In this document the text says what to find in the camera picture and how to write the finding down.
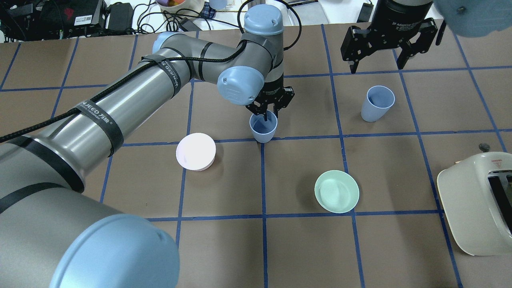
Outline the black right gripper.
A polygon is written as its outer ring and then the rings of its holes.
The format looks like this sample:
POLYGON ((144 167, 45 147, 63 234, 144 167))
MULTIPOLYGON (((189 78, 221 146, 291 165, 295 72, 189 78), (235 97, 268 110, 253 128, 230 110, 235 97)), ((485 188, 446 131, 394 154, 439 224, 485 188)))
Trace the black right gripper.
POLYGON ((350 73, 376 51, 401 48, 399 70, 411 57, 427 53, 438 31, 433 18, 427 18, 432 5, 432 0, 379 0, 369 26, 350 26, 342 42, 342 59, 348 61, 350 73))

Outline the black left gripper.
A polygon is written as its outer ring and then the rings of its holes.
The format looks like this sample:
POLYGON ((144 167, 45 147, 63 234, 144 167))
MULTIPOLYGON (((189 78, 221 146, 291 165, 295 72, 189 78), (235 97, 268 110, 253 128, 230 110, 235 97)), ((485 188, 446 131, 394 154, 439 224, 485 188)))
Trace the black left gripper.
POLYGON ((252 114, 262 116, 266 122, 268 120, 267 110, 270 104, 274 106, 274 114, 278 118, 280 109, 286 108, 294 95, 295 92, 291 86, 284 86, 284 80, 266 82, 255 100, 246 105, 246 108, 252 114))

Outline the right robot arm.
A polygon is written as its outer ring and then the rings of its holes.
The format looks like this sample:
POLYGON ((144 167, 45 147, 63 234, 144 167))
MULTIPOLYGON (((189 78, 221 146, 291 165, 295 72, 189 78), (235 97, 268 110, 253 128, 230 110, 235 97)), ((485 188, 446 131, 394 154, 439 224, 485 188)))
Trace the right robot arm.
POLYGON ((510 0, 379 0, 368 28, 350 26, 340 47, 355 74, 360 61, 380 50, 400 48, 399 70, 417 54, 442 42, 444 31, 480 38, 511 26, 510 0))

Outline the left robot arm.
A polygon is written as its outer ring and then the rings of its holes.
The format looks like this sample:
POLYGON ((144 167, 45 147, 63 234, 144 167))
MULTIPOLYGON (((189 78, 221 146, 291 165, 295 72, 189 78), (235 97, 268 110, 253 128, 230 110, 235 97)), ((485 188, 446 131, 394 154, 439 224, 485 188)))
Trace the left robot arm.
POLYGON ((152 54, 96 96, 1 137, 2 288, 174 288, 177 244, 148 220, 83 195, 86 176, 181 88, 216 84, 230 103, 287 106, 283 15, 256 5, 236 48, 161 33, 152 54))

